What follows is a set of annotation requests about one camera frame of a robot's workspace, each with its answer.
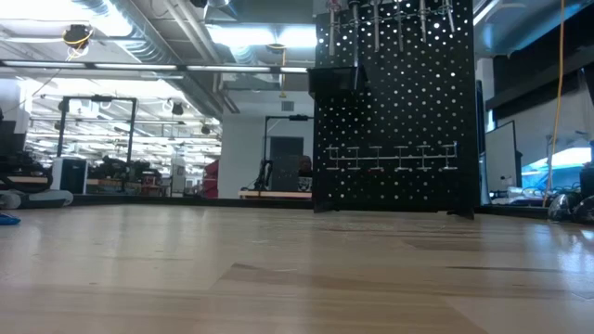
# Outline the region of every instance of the hanging tool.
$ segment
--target hanging tool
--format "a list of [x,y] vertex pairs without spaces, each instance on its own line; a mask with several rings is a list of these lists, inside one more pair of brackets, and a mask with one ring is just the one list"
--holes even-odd
[[336,28],[340,27],[340,24],[336,22],[336,13],[341,11],[341,5],[339,4],[339,0],[328,0],[327,7],[330,12],[329,54],[334,56],[336,54]]
[[359,64],[359,6],[361,6],[361,2],[359,0],[349,0],[349,7],[353,10],[353,23],[354,23],[354,32],[355,41],[353,42],[354,50],[353,50],[353,57],[354,57],[354,64],[358,66]]
[[425,0],[419,0],[420,30],[423,33],[423,43],[427,43],[427,7]]
[[375,52],[380,52],[380,2],[382,0],[372,0],[373,4],[373,23],[375,25]]
[[452,30],[452,33],[454,33],[456,32],[456,27],[454,27],[454,17],[452,16],[454,7],[452,6],[451,0],[444,0],[444,8],[447,13],[447,19],[449,20],[449,27]]
[[405,52],[405,42],[402,36],[402,12],[400,11],[400,0],[394,0],[396,2],[396,17],[398,19],[398,48],[400,52]]

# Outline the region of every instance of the whiteboard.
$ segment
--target whiteboard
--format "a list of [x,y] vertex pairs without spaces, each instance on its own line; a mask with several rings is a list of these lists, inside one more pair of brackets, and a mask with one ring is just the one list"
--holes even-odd
[[506,191],[517,186],[516,129],[509,122],[484,136],[486,180],[489,191]]

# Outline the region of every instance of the wooden floor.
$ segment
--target wooden floor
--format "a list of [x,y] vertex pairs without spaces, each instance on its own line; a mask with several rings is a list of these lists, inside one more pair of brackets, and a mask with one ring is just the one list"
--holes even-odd
[[0,226],[2,334],[594,333],[594,229],[109,206]]

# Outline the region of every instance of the blue object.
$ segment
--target blue object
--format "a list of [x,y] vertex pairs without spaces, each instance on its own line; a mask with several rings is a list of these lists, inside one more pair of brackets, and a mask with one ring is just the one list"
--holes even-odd
[[0,213],[0,225],[17,225],[20,219],[10,214]]

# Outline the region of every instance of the black pegboard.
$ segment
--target black pegboard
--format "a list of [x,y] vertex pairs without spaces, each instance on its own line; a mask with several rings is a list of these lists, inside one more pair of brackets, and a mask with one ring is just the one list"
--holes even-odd
[[[454,33],[437,10],[442,0],[426,4],[432,12],[423,43],[419,0],[400,3],[402,51],[392,1],[380,6],[379,52],[372,6],[360,8],[357,42],[352,12],[337,13],[333,57],[329,15],[316,18],[316,66],[353,66],[358,43],[358,64],[368,76],[364,92],[316,99],[316,206],[435,211],[479,204],[472,3],[452,0]],[[378,156],[375,147],[386,160],[355,160]],[[413,159],[423,151],[432,158]]]

